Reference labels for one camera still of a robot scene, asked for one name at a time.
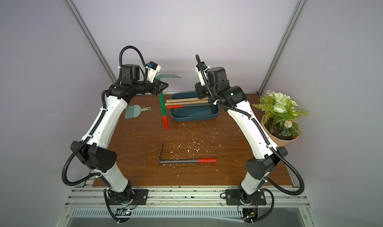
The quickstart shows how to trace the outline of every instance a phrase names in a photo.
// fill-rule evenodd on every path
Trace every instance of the wooden handle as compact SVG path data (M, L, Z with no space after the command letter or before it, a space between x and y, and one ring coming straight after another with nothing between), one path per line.
M183 105L183 104L198 104L198 103L209 103L209 100L199 100L199 101L185 101L185 102L177 102L177 103L166 103L165 106L169 105Z
M200 100L208 100L208 97L205 97L203 99L199 99L198 97L193 98L183 98L183 99L168 99L166 100L166 103L174 103L174 102L184 102L184 101L200 101Z

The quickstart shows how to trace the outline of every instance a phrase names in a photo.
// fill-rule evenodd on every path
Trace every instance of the green handle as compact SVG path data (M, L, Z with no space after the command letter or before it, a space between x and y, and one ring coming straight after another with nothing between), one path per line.
M165 108L165 102L164 102L164 95L161 92L158 96L160 97L162 116L166 116L166 108Z

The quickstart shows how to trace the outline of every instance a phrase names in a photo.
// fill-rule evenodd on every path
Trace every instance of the blue plastic tray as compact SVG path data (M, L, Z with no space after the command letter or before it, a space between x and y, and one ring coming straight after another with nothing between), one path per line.
M172 95L170 99L181 99L181 98L193 98L198 97L194 91L176 93ZM219 114L219 106L195 106L186 108L170 109L170 115L176 122L181 121L201 121L207 119L214 119Z

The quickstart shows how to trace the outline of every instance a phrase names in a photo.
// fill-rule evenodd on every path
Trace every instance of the wooden table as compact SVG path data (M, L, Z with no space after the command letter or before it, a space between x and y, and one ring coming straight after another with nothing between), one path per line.
M251 104L256 94L247 94ZM133 186L239 185L246 174L245 162L253 155L236 122L221 108L216 119L178 123L168 112L169 130L164 129L159 98L134 97L130 105L152 107L140 116L125 120L125 111L117 123L109 150L117 153L117 164ZM263 112L252 107L258 120ZM211 164L158 165L161 143L163 159L218 158ZM269 177L279 185L292 185L286 166L281 163ZM93 186L105 186L97 178Z

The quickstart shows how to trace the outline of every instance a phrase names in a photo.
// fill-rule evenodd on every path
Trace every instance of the black metal rod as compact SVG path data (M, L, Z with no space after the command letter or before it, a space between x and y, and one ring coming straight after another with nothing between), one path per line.
M198 163L198 159L179 159L179 160L160 160L161 164L182 164L182 163Z
M174 105L168 105L166 106L166 109L176 109L176 108L184 108L184 107L196 107L196 106L212 106L213 103L196 103L196 104L182 104L179 105L177 103L174 103Z

